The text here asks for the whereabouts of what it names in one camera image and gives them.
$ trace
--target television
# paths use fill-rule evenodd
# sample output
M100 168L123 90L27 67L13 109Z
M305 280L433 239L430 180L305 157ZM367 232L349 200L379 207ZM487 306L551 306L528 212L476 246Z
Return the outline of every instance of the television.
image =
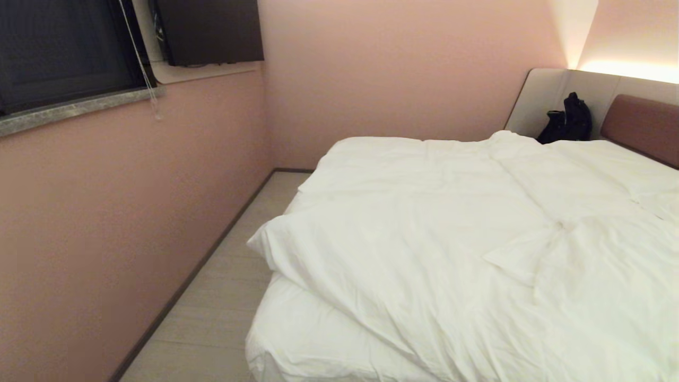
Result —
M169 65L264 60L257 0L149 0Z

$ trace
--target blind cord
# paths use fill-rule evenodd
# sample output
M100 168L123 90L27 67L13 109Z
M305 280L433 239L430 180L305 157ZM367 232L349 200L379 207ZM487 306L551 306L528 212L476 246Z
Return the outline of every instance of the blind cord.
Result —
M125 18L125 25L128 27L128 32L130 34L130 38L132 40L132 47L134 48L134 54L136 55L136 60L139 63L139 68L141 69L141 73L144 76L144 82L146 83L146 88L149 90L149 95L151 96L151 110L153 110L153 114L156 118L156 120L161 120L162 115L160 114L160 108L158 106L158 98L155 96L155 89L153 89L153 86L151 86L151 81L149 80L149 76L146 74L146 69L144 69L144 64L141 62L141 57L139 56L139 49L136 47L136 43L134 42L134 36L132 35L132 28L130 27L130 21L127 18L127 12L125 12L125 6L123 5L123 0L118 0L118 3L120 3L120 9L123 11L123 17Z

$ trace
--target baseboard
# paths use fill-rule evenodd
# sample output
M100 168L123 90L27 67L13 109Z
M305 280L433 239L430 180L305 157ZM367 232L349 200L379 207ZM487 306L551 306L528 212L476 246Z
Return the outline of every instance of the baseboard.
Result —
M224 241L224 238L226 238L226 235L229 233L229 231L236 225L236 222L238 219L240 219L241 216L243 216L243 213L245 213L245 210L250 207L250 204L255 200L257 195L261 192L261 190L266 186L267 182L269 182L269 179L271 179L271 176L277 171L282 171L282 172L294 172L294 173L307 173L311 172L309 170L297 170L297 169L273 169L269 175L264 179L264 181L259 185L257 190L250 196L250 199L245 203L243 208L241 208L238 213L236 214L236 217L234 217L229 225L226 227L226 229L221 233L217 241L210 247L210 250L203 256L203 258L200 260L200 262L194 267L194 269L191 271L189 274L189 277L181 284L179 289L175 292L175 294L172 295L172 298L165 304L165 307L163 308L162 311L158 314L158 316L154 319L154 321L151 323L151 325L146 329L144 332L144 335L137 341L137 343L134 345L130 353L125 357L125 360L118 366L118 368L115 370L113 373L113 376L109 379L109 382L118 382L120 379L122 379L123 375L125 375L125 372L127 369L130 367L134 359L137 357L137 355L141 352L141 349L144 348L147 342L149 342L149 339L151 339L151 336L153 336L153 333L158 329L160 324L163 322L165 317L167 317L168 313L170 313L170 310L175 306L177 301L179 301L179 298L181 297L182 294L184 294L184 291L189 287L191 282L196 278L198 275L198 272L203 268L203 266L210 260L210 257L212 254L217 250L219 245L221 244L222 241Z

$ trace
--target bed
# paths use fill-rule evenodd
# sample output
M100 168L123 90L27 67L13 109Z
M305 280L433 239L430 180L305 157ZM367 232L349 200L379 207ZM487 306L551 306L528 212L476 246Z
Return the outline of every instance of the bed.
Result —
M599 141L338 142L249 241L256 380L674 380L678 121L618 96Z

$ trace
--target window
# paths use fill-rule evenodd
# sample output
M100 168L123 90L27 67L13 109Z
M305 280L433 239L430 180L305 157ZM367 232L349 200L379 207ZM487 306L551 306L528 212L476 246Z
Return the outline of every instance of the window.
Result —
M132 4L122 4L148 65ZM119 0L0 1L0 116L143 86Z

